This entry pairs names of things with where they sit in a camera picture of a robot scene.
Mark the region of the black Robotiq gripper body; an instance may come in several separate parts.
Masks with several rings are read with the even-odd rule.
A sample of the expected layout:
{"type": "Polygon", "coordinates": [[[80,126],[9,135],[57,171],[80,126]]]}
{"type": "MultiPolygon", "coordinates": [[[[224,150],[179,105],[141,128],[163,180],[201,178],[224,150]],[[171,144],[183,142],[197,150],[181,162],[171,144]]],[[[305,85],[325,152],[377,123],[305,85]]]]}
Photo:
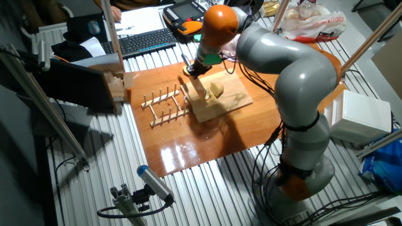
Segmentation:
{"type": "Polygon", "coordinates": [[[205,66],[199,61],[194,61],[194,63],[190,66],[188,66],[188,71],[192,72],[193,74],[195,73],[207,73],[211,69],[211,66],[205,66]]]}

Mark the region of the person's bare hand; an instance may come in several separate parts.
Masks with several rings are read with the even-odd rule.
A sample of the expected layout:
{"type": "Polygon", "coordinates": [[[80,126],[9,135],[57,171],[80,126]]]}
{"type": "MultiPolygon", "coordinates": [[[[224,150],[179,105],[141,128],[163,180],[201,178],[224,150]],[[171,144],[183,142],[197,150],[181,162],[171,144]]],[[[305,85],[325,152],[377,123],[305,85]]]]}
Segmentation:
{"type": "Polygon", "coordinates": [[[122,12],[119,8],[115,6],[111,6],[112,17],[116,23],[121,22],[122,12]]]}

